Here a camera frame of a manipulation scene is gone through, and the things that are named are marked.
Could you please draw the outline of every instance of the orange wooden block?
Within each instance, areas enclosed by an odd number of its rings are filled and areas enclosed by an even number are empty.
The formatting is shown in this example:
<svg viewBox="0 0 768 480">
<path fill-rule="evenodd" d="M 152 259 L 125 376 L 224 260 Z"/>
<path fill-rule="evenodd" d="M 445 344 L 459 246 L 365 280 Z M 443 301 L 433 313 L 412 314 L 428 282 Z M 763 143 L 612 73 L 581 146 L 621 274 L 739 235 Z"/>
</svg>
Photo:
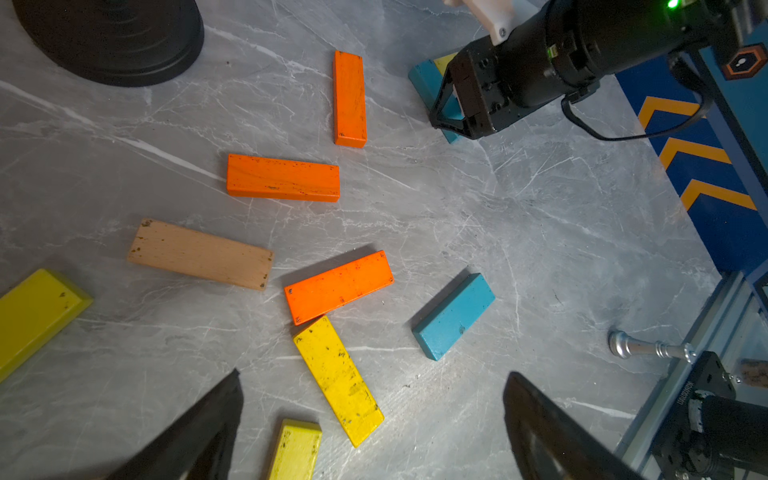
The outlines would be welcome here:
<svg viewBox="0 0 768 480">
<path fill-rule="evenodd" d="M 333 104 L 336 112 L 336 145 L 363 148 L 366 130 L 366 83 L 362 58 L 343 51 L 333 57 Z"/>
<path fill-rule="evenodd" d="M 289 285 L 285 291 L 293 322 L 301 325 L 394 282 L 382 250 Z"/>
<path fill-rule="evenodd" d="M 339 201 L 339 168 L 230 154 L 227 192 L 233 197 Z"/>
</svg>

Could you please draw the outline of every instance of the silver metal knob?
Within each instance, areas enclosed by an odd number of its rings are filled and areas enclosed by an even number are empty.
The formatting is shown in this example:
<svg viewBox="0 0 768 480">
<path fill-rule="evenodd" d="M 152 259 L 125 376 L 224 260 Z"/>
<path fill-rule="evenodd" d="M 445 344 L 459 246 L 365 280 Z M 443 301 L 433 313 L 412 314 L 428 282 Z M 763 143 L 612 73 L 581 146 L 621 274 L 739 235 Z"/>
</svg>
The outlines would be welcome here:
<svg viewBox="0 0 768 480">
<path fill-rule="evenodd" d="M 645 342 L 629 336 L 621 330 L 611 332 L 608 337 L 608 346 L 611 348 L 611 353 L 623 359 L 628 359 L 633 355 L 655 355 L 662 359 L 685 359 L 688 363 L 693 363 L 696 359 L 696 352 L 690 343 L 669 345 L 664 342 Z"/>
</svg>

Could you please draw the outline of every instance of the wooden block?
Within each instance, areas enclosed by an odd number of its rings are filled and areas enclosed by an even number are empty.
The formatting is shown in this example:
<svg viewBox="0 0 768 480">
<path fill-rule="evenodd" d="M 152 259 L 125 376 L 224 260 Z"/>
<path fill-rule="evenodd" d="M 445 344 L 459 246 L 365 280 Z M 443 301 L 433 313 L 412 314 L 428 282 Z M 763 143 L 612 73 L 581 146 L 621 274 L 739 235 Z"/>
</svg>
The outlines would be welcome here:
<svg viewBox="0 0 768 480">
<path fill-rule="evenodd" d="M 441 78 L 445 77 L 445 71 L 448 70 L 448 64 L 451 63 L 451 60 L 453 60 L 457 54 L 458 52 L 454 52 L 454 53 L 451 53 L 450 55 L 446 55 L 445 57 L 440 57 L 432 60 L 435 63 L 437 70 L 440 72 Z"/>
<path fill-rule="evenodd" d="M 336 165 L 230 154 L 227 192 L 233 197 L 337 202 L 340 191 Z"/>
<path fill-rule="evenodd" d="M 413 335 L 430 359 L 440 360 L 494 300 L 483 276 L 473 273 L 413 329 Z"/>
<path fill-rule="evenodd" d="M 60 273 L 44 269 L 0 298 L 0 382 L 91 303 Z"/>
<path fill-rule="evenodd" d="M 284 419 L 268 480 L 312 480 L 323 431 L 320 425 Z"/>
<path fill-rule="evenodd" d="M 301 325 L 395 282 L 384 250 L 285 287 L 293 322 Z"/>
<path fill-rule="evenodd" d="M 411 71 L 408 73 L 408 79 L 413 84 L 416 92 L 419 93 L 419 97 L 422 98 L 422 101 L 427 107 L 427 110 L 432 109 L 432 106 L 435 104 L 437 94 L 440 92 L 440 86 L 442 85 L 443 73 L 440 72 L 439 66 L 435 62 L 432 60 L 423 61 L 422 63 L 416 65 L 414 68 L 411 68 Z M 459 107 L 458 100 L 456 99 L 455 95 L 449 98 L 448 103 L 445 104 L 445 108 L 442 109 L 442 114 L 444 114 L 447 118 L 452 118 L 454 120 L 462 120 L 464 118 L 462 108 Z M 450 130 L 441 131 L 445 139 L 450 144 L 461 138 L 461 135 L 456 134 Z"/>
<path fill-rule="evenodd" d="M 343 51 L 333 57 L 333 96 L 336 113 L 336 144 L 363 148 L 366 129 L 366 83 L 362 58 Z"/>
<path fill-rule="evenodd" d="M 145 218 L 128 261 L 208 280 L 264 290 L 273 253 L 245 243 Z"/>
<path fill-rule="evenodd" d="M 370 390 L 327 316 L 306 327 L 293 342 L 357 448 L 384 421 Z"/>
</svg>

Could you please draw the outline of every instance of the orange chevron stripe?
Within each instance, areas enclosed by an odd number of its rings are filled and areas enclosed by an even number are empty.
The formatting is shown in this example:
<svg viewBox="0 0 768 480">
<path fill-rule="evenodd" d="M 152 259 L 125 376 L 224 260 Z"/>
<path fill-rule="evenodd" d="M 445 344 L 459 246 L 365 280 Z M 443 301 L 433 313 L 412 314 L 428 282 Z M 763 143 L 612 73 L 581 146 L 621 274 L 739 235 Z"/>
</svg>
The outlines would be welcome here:
<svg viewBox="0 0 768 480">
<path fill-rule="evenodd" d="M 640 125 L 643 126 L 643 130 L 645 130 L 650 123 L 650 118 L 654 116 L 655 111 L 668 111 L 671 114 L 691 116 L 695 114 L 698 109 L 699 104 L 694 104 L 689 101 L 646 97 L 643 102 L 643 107 L 640 109 L 640 113 L 637 114 L 637 119 L 640 121 Z"/>
<path fill-rule="evenodd" d="M 752 201 L 752 197 L 727 188 L 718 187 L 717 185 L 705 184 L 701 180 L 691 180 L 685 191 L 680 195 L 680 199 L 683 201 L 685 210 L 690 210 L 699 195 L 708 195 L 709 197 L 719 198 L 731 204 L 739 205 L 740 207 L 750 208 L 751 210 L 757 210 L 755 203 Z"/>
<path fill-rule="evenodd" d="M 669 137 L 667 143 L 664 144 L 664 148 L 661 149 L 661 153 L 659 154 L 659 160 L 661 160 L 661 164 L 664 165 L 665 170 L 669 168 L 677 152 L 697 155 L 698 157 L 709 158 L 710 160 L 730 164 L 730 158 L 728 158 L 728 154 L 726 154 L 725 150 L 722 148 L 695 144 L 692 141 Z"/>
</svg>

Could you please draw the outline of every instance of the hexagonal logo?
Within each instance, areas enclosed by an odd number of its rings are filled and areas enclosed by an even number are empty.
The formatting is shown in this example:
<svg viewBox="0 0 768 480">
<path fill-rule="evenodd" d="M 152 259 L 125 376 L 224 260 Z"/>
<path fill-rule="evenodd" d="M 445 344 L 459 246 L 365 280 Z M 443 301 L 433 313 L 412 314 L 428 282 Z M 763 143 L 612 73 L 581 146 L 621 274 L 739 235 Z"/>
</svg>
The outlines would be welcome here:
<svg viewBox="0 0 768 480">
<path fill-rule="evenodd" d="M 740 48 L 728 65 L 721 67 L 726 80 L 752 78 L 768 63 L 768 51 L 762 43 Z"/>
</svg>

